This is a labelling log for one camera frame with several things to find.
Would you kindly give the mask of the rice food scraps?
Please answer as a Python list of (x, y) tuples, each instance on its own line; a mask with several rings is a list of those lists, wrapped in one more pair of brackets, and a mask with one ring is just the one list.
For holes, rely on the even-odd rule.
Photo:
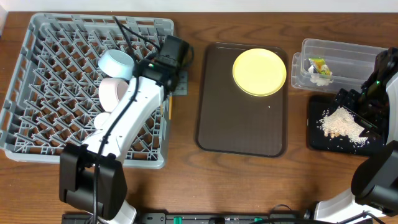
[(360, 137), (364, 128), (354, 121), (353, 114), (344, 107), (337, 108), (333, 113), (325, 110), (322, 115), (317, 123), (325, 137), (347, 137), (354, 146), (364, 146), (368, 143), (368, 137)]

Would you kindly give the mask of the wooden chopstick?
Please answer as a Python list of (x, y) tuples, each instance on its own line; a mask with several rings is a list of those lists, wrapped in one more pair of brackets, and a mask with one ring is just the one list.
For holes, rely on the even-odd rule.
[(173, 102), (173, 97), (172, 95), (169, 96), (169, 120), (172, 119), (172, 102)]

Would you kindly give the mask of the white tissue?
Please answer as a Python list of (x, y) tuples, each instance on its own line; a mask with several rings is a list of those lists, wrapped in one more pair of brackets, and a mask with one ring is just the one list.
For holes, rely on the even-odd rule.
[(308, 68), (308, 71), (312, 73), (310, 81), (315, 83), (317, 86), (328, 86), (329, 84), (333, 83), (333, 80), (330, 78), (320, 77), (313, 65)]

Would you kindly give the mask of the light blue bowl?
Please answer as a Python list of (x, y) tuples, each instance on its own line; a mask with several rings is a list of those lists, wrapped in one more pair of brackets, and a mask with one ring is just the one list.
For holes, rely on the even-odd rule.
[(129, 81), (133, 76), (134, 60), (127, 53), (116, 49), (107, 50), (98, 60), (102, 72), (111, 78)]

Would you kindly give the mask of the green orange snack wrapper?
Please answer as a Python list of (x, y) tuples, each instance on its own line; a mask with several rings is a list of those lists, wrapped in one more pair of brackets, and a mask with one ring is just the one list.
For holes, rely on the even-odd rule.
[(309, 72), (319, 73), (322, 75), (333, 74), (323, 58), (310, 58), (308, 61), (310, 62), (310, 68), (308, 69)]

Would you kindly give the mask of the white cup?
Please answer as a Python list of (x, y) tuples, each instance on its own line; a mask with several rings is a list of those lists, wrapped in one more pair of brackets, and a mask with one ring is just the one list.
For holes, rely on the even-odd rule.
[(103, 113), (100, 113), (97, 116), (95, 116), (94, 121), (93, 121), (94, 127), (96, 129), (99, 129), (106, 122), (106, 120), (109, 118), (109, 116), (110, 116), (110, 113), (108, 113), (108, 112), (103, 112)]

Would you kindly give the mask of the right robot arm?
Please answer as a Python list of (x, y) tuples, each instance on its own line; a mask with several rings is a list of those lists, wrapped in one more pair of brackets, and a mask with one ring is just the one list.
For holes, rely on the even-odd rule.
[(350, 189), (316, 204), (311, 220), (358, 223), (397, 215), (397, 49), (379, 53), (375, 66), (361, 93), (340, 90), (330, 108), (348, 110), (356, 124), (386, 143), (356, 169)]

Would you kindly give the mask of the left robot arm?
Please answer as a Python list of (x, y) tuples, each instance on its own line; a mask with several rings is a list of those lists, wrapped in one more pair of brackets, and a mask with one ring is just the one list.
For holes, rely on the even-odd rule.
[(192, 52), (188, 42), (168, 35), (149, 58), (136, 61), (111, 49), (98, 60), (102, 72), (129, 80), (129, 86), (101, 127), (83, 144), (67, 144), (60, 155), (59, 198), (88, 212), (85, 223), (134, 222), (136, 209), (125, 199), (124, 160), (148, 117), (175, 91)]

